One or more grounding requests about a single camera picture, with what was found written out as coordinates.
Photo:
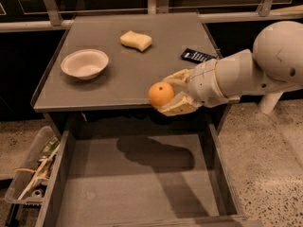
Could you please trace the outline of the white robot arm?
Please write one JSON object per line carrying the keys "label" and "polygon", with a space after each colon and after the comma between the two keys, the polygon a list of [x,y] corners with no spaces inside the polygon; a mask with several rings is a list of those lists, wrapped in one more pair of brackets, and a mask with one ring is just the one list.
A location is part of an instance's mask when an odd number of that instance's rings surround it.
{"label": "white robot arm", "polygon": [[263,96],[299,90],[303,86],[303,25],[293,21],[264,28],[251,50],[202,62],[164,81],[178,93],[158,111],[166,116],[213,108],[241,96]]}

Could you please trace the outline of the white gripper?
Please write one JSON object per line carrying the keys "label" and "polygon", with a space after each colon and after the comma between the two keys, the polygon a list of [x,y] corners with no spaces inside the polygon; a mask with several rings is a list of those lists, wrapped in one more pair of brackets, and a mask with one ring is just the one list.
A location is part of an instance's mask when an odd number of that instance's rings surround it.
{"label": "white gripper", "polygon": [[217,60],[212,59],[198,64],[193,70],[183,69],[163,79],[172,87],[188,88],[189,94],[178,93],[168,104],[160,107],[158,112],[165,116],[190,114],[198,110],[200,104],[213,108],[226,104],[226,97],[216,79]]}

